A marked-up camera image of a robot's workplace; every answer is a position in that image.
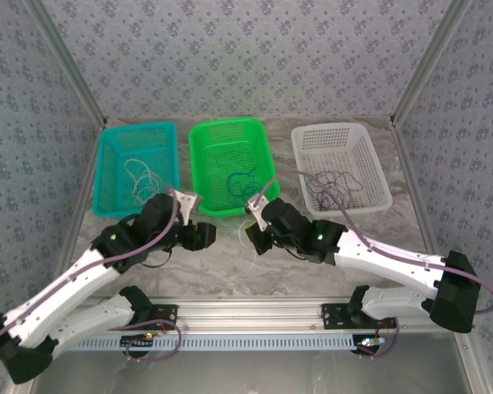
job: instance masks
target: plastic basket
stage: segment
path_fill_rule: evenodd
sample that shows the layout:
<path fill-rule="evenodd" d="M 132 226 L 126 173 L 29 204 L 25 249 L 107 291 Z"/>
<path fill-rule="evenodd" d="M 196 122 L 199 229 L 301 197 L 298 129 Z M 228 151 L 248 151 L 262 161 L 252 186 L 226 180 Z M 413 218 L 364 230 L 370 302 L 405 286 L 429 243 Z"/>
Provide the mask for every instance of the plastic basket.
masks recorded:
<path fill-rule="evenodd" d="M 179 187 L 177 132 L 170 121 L 144 123 L 106 130 L 100 136 L 97 172 L 93 197 L 93 212 L 101 217 L 124 218 L 142 210 L 144 202 L 136 201 L 135 184 L 129 172 L 139 176 L 148 166 L 161 177 L 161 192 L 166 185 Z M 149 179 L 139 181 L 139 196 L 152 196 L 146 187 Z"/>
<path fill-rule="evenodd" d="M 298 127 L 292 132 L 297 169 L 331 181 L 350 213 L 387 209 L 393 198 L 367 129 L 358 123 Z M 317 217 L 341 215 L 327 194 L 300 176 L 305 205 Z"/>
<path fill-rule="evenodd" d="M 193 189 L 201 195 L 200 211 L 225 218 L 245 214 L 250 197 L 275 176 L 265 127 L 250 117 L 208 121 L 188 137 Z M 275 182 L 268 200 L 279 196 Z"/>

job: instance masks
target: marble surface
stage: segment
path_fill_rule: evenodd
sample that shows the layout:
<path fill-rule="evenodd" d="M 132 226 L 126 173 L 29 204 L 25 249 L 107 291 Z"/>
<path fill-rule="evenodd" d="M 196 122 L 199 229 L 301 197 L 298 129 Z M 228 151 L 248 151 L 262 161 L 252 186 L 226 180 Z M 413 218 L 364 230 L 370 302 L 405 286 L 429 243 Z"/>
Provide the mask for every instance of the marble surface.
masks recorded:
<path fill-rule="evenodd" d="M 191 166 L 187 137 L 195 124 L 207 119 L 198 117 L 169 120 L 177 125 L 181 190 L 190 190 Z M 409 250 L 425 250 L 386 117 L 267 117 L 260 120 L 265 124 L 269 136 L 277 172 L 296 168 L 290 140 L 290 133 L 295 127 L 335 121 L 363 124 L 369 131 L 384 169 L 393 204 L 378 213 L 354 215 L 354 220 L 373 239 Z M 123 122 L 134 121 L 110 120 L 108 127 L 120 126 Z M 298 177 L 283 179 L 280 185 L 280 197 L 311 218 L 305 209 Z M 238 228 L 248 219 L 247 216 L 218 220 L 195 215 L 194 219 L 211 222 L 218 227 L 218 239 L 209 249 L 200 252 L 174 249 L 172 258 L 164 267 L 149 269 L 137 265 L 99 290 L 98 294 L 111 295 L 124 286 L 137 285 L 149 296 L 350 296 L 358 284 L 388 285 L 387 281 L 369 273 L 294 259 L 284 250 L 270 250 L 263 256 L 255 256 L 244 231 L 242 242 L 245 245 L 242 245 L 238 237 Z M 335 221 L 344 222 L 342 218 L 335 218 Z M 112 223 L 114 220 L 96 217 L 90 201 L 82 220 L 73 261 Z M 161 263 L 166 256 L 163 252 L 155 252 L 150 254 L 147 263 Z"/>

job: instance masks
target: wall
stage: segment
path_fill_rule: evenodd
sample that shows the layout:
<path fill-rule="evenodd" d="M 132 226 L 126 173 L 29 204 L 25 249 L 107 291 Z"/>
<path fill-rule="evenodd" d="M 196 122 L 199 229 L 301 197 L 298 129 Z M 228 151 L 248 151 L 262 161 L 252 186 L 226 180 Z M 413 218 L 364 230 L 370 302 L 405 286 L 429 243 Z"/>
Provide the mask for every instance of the wall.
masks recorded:
<path fill-rule="evenodd" d="M 449 0 L 44 0 L 107 117 L 390 114 Z"/>
<path fill-rule="evenodd" d="M 96 130 L 24 4 L 0 0 L 0 311 L 47 285 Z"/>
<path fill-rule="evenodd" d="M 493 282 L 493 0 L 473 2 L 401 129 L 440 251 Z M 477 330 L 493 368 L 493 314 Z"/>

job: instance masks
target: teal basket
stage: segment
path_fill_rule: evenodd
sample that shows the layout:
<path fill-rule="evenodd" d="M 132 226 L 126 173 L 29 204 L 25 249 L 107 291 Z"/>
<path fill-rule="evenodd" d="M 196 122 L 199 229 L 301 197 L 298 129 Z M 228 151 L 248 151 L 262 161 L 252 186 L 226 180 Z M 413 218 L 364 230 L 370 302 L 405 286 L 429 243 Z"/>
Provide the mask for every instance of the teal basket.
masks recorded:
<path fill-rule="evenodd" d="M 140 162 L 160 176 L 160 183 L 150 184 L 150 172 Z M 153 195 L 151 190 L 165 192 L 166 185 L 179 188 L 177 131 L 172 122 L 124 126 L 102 133 L 93 196 L 96 215 L 119 219 L 140 213 Z"/>
<path fill-rule="evenodd" d="M 245 214 L 248 199 L 276 175 L 263 123 L 251 117 L 207 121 L 188 136 L 199 210 L 215 218 Z M 266 192 L 279 196 L 279 183 Z"/>

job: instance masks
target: purple cable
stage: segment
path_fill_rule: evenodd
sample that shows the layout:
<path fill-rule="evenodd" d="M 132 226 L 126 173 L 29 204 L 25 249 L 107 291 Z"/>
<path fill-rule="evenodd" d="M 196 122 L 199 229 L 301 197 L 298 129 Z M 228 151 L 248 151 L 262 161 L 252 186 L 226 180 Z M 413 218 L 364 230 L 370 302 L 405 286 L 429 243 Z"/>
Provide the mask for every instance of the purple cable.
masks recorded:
<path fill-rule="evenodd" d="M 311 174 L 307 174 L 306 172 L 298 171 L 298 170 L 292 170 L 292 171 L 281 172 L 278 175 L 276 175 L 274 178 L 272 178 L 270 181 L 268 181 L 268 183 L 265 185 L 265 187 L 261 190 L 260 195 L 257 197 L 257 199 L 254 203 L 254 207 L 257 206 L 257 204 L 261 200 L 261 197 L 263 197 L 263 195 L 265 195 L 266 191 L 269 189 L 269 187 L 274 182 L 276 182 L 279 178 L 281 178 L 283 176 L 289 176 L 289 175 L 294 175 L 294 174 L 298 174 L 301 176 L 306 176 L 307 178 L 311 178 L 313 183 L 315 183 L 318 187 L 322 188 L 325 191 L 325 193 L 327 193 L 329 195 L 329 197 L 336 203 L 339 210 L 344 215 L 345 219 L 347 220 L 348 225 L 352 228 L 352 230 L 354 231 L 356 236 L 360 239 L 362 244 L 367 247 L 367 249 L 373 250 L 377 254 L 381 254 L 382 256 L 385 256 L 388 259 L 399 261 L 400 263 L 407 263 L 407 264 L 411 264 L 411 265 L 416 265 L 417 267 L 439 269 L 440 271 L 452 273 L 454 275 L 459 275 L 460 277 L 465 277 L 465 278 L 469 279 L 470 281 L 476 282 L 479 285 L 484 286 L 493 296 L 493 286 L 488 281 L 485 281 L 484 279 L 482 279 L 476 275 L 472 275 L 471 273 L 466 273 L 465 271 L 460 271 L 459 269 L 456 269 L 456 268 L 445 267 L 445 266 L 441 266 L 441 265 L 437 265 L 437 264 L 433 264 L 433 263 L 423 263 L 422 261 L 408 259 L 408 258 L 405 258 L 403 256 L 397 256 L 396 254 L 391 254 L 389 252 L 386 252 L 385 250 L 382 250 L 382 249 L 376 248 L 375 246 L 372 246 L 371 243 L 364 237 L 362 232 L 358 229 L 358 227 L 356 226 L 354 221 L 351 219 L 351 217 L 348 215 L 348 213 L 345 210 L 345 208 L 343 207 L 343 205 L 341 205 L 339 203 L 338 199 L 336 199 L 334 194 L 329 190 L 329 188 L 326 187 L 321 182 L 319 182 L 314 176 L 312 176 Z M 488 306 L 487 308 L 480 309 L 480 310 L 476 311 L 475 314 L 488 314 L 491 311 L 493 311 L 493 303 L 490 306 Z"/>
<path fill-rule="evenodd" d="M 177 352 L 179 351 L 179 348 L 181 347 L 181 344 L 182 344 L 181 330 L 179 329 L 179 327 L 177 326 L 176 323 L 170 322 L 169 320 L 163 320 L 161 318 L 157 318 L 155 320 L 150 320 L 148 322 L 135 323 L 135 324 L 130 324 L 129 326 L 117 327 L 117 328 L 114 328 L 113 330 L 132 330 L 133 328 L 139 328 L 139 327 L 143 327 L 143 326 L 148 326 L 150 324 L 157 324 L 157 325 L 159 325 L 159 324 L 166 324 L 167 326 L 170 326 L 175 331 L 177 331 L 178 339 L 177 339 L 177 343 L 175 344 L 175 347 L 173 348 L 172 351 L 169 351 L 165 355 L 160 355 L 159 357 L 148 357 L 146 359 L 137 359 L 136 357 L 131 357 L 130 356 L 130 347 L 131 347 L 131 345 L 133 345 L 135 342 L 139 341 L 138 339 L 134 339 L 133 341 L 130 341 L 130 343 L 128 343 L 126 345 L 126 352 L 125 353 L 126 353 L 126 357 L 128 359 L 135 360 L 137 362 L 140 362 L 142 360 L 142 361 L 144 361 L 146 363 L 153 363 L 155 361 L 165 361 L 165 360 L 169 359 L 170 357 L 175 356 L 177 354 Z"/>
<path fill-rule="evenodd" d="M 177 208 L 178 208 L 178 205 L 179 205 L 179 203 L 177 201 L 177 198 L 175 197 L 175 194 L 173 193 L 174 192 L 173 188 L 170 185 L 168 185 L 168 186 L 166 186 L 166 190 L 168 192 L 171 192 L 171 194 L 173 195 L 172 216 L 170 217 L 170 220 L 169 220 L 168 224 L 160 232 L 160 234 L 158 234 L 153 240 L 151 240 L 147 244 L 144 244 L 143 246 L 141 246 L 141 247 L 139 247 L 137 249 L 130 250 L 129 252 L 126 252 L 126 253 L 123 253 L 123 254 L 120 254 L 120 255 L 117 255 L 117 256 L 112 256 L 112 257 L 108 257 L 106 259 L 101 259 L 101 260 L 98 260 L 98 261 L 94 261 L 93 263 L 89 263 L 88 265 L 85 265 L 81 269 L 78 269 L 76 272 L 72 273 L 69 277 L 67 277 L 66 279 L 62 280 L 60 283 L 58 283 L 51 291 L 48 291 L 48 294 L 40 297 L 39 300 L 35 301 L 28 309 L 25 310 L 24 313 L 20 314 L 16 318 L 15 321 L 9 323 L 4 328 L 0 329 L 0 337 L 3 334 L 5 334 L 6 332 L 8 332 L 9 330 L 11 330 L 13 327 L 15 327 L 17 325 L 17 322 L 23 321 L 35 309 L 37 309 L 46 300 L 48 300 L 49 297 L 53 296 L 57 291 L 59 291 L 60 289 L 62 289 L 68 282 L 72 281 L 73 279 L 75 279 L 76 277 L 78 277 L 79 275 L 81 275 L 82 273 L 88 271 L 89 269 L 92 269 L 93 267 L 97 267 L 97 266 L 99 266 L 101 264 L 113 265 L 114 263 L 116 263 L 119 260 L 124 260 L 124 259 L 128 259 L 130 257 L 133 257 L 133 256 L 135 256 L 135 255 L 137 255 L 139 253 L 144 252 L 145 250 L 148 250 L 153 245 L 155 245 L 157 242 L 161 241 L 164 238 L 164 236 L 166 236 L 166 234 L 168 234 L 168 231 L 170 231 L 170 229 L 172 228 L 173 223 L 175 222 L 175 218 L 177 217 Z"/>
<path fill-rule="evenodd" d="M 399 339 L 399 334 L 400 334 L 400 324 L 398 323 L 397 318 L 394 318 L 394 323 L 396 324 L 396 331 L 394 332 L 393 342 L 383 353 L 379 353 L 378 355 L 375 355 L 372 351 L 370 351 L 369 349 L 366 349 L 363 346 L 356 346 L 356 348 L 358 350 L 365 351 L 369 356 L 371 356 L 375 359 L 380 359 L 382 357 L 386 357 L 388 354 L 392 353 L 393 350 L 398 345 L 398 339 Z"/>

